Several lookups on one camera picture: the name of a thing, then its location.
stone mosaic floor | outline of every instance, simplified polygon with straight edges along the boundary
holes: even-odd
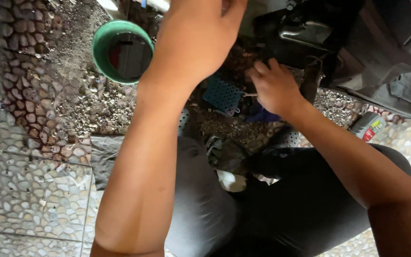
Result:
[[[87,257],[103,192],[92,169],[44,159],[26,146],[27,136],[0,109],[0,257]],[[403,153],[411,163],[411,120],[389,125],[372,141]],[[377,256],[372,232],[321,257]]]

gray pants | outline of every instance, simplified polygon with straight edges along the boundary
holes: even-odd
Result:
[[[411,176],[402,154],[373,147]],[[248,161],[253,173],[280,181],[267,186],[248,176],[243,197],[231,197],[209,166],[205,147],[179,137],[174,215],[166,248],[177,257],[204,257],[232,238],[248,236],[268,238],[297,256],[313,257],[370,227],[367,210],[314,148],[280,151],[282,155],[257,154]]]

